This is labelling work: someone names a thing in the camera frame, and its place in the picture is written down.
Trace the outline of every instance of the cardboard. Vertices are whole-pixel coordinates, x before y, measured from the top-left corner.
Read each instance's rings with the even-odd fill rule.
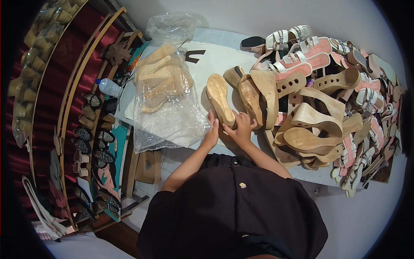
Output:
[[[157,184],[161,181],[161,151],[140,153],[135,180],[148,184]]]

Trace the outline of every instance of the red curtain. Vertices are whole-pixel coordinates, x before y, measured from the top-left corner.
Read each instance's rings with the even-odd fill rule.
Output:
[[[78,57],[80,56],[86,42],[93,34],[98,25],[102,22],[106,15],[100,14],[91,5],[86,4],[74,17],[69,27],[66,29],[60,39],[55,51],[53,52],[49,64],[45,70],[43,81],[41,83],[36,110],[33,123],[33,161],[36,184],[40,194],[46,196],[51,201],[54,216],[60,216],[60,209],[55,204],[55,199],[49,192],[48,179],[50,177],[50,151],[54,149],[53,133],[58,123],[60,106],[64,98],[65,90],[69,78],[72,74]],[[106,31],[98,46],[95,48],[90,57],[79,84],[76,88],[70,107],[69,117],[67,121],[66,137],[64,142],[64,165],[61,165],[65,172],[65,185],[67,198],[70,205],[71,213],[77,212],[77,196],[73,192],[73,183],[76,182],[76,174],[73,173],[73,155],[76,147],[71,142],[74,138],[74,130],[80,125],[78,116],[81,114],[82,105],[86,101],[82,98],[82,93],[90,93],[94,81],[101,69],[103,60],[99,57],[101,51],[108,45],[113,43],[122,32],[115,24],[111,25]],[[20,75],[20,59],[28,48],[22,44],[19,54],[16,57],[12,79]],[[105,78],[111,69],[110,63],[107,65],[102,78]],[[31,178],[29,153],[25,146],[19,148],[14,141],[12,134],[12,116],[13,116],[14,98],[9,97],[7,100],[7,145],[8,157],[10,163],[10,173],[14,178],[14,183],[18,190],[20,200],[26,209],[30,219],[37,219],[30,200],[22,184],[22,176]]]

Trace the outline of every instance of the plastic bottle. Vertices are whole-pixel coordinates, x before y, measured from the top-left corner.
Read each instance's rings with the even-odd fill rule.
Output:
[[[99,85],[99,90],[104,94],[113,96],[115,98],[118,98],[121,94],[122,88],[116,83],[114,83],[111,79],[98,78],[95,83]]]

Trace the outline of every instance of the clear plastic bag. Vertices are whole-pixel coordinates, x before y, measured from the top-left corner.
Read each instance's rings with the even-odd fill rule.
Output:
[[[201,112],[183,52],[163,45],[135,65],[135,153],[188,147],[212,128]]]
[[[150,17],[147,34],[152,38],[151,45],[181,45],[192,39],[197,20],[189,14],[166,13]]]
[[[24,38],[29,50],[23,54],[20,62],[22,72],[18,78],[10,81],[7,94],[9,97],[14,96],[12,131],[20,148],[31,135],[42,74],[63,32],[64,24],[72,18],[65,10],[75,12],[77,9],[76,6],[72,9],[66,0],[46,2]]]

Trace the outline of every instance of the paper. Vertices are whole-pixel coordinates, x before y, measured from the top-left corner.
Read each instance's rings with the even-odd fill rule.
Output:
[[[89,182],[87,180],[83,180],[80,177],[76,177],[76,178],[77,178],[76,181],[78,182],[79,186],[85,190],[91,202],[94,202],[94,199],[92,198],[92,194],[91,194],[91,188],[89,187]]]

